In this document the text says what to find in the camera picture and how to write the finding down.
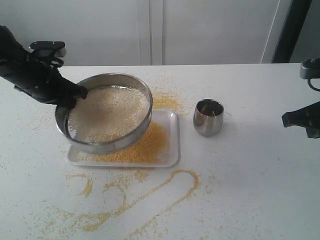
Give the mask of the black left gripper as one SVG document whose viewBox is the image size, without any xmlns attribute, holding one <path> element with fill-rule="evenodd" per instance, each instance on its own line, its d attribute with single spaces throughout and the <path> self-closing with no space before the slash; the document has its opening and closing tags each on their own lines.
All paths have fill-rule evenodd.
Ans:
<svg viewBox="0 0 320 240">
<path fill-rule="evenodd" d="M 21 62 L 12 63 L 14 88 L 38 102 L 73 109 L 77 98 L 87 98 L 88 90 L 62 77 L 58 70 L 61 63 L 54 56 L 27 54 Z"/>
</svg>

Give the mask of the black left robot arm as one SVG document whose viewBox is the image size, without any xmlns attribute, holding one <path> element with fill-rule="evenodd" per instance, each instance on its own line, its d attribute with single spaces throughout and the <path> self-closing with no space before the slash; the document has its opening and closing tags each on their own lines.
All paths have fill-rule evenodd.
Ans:
<svg viewBox="0 0 320 240">
<path fill-rule="evenodd" d="M 0 27 L 0 76 L 14 88 L 44 104 L 73 109 L 88 90 L 64 78 L 59 68 L 66 55 L 63 41 L 35 41 L 24 47 L 6 27 Z"/>
</svg>

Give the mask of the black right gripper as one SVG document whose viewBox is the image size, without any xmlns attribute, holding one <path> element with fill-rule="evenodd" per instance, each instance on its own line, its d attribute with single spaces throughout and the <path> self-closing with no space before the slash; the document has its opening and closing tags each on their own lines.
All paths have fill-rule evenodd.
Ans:
<svg viewBox="0 0 320 240">
<path fill-rule="evenodd" d="M 301 109 L 286 112 L 282 115 L 285 128 L 291 126 L 303 127 L 309 139 L 320 138 L 320 102 L 313 103 Z"/>
</svg>

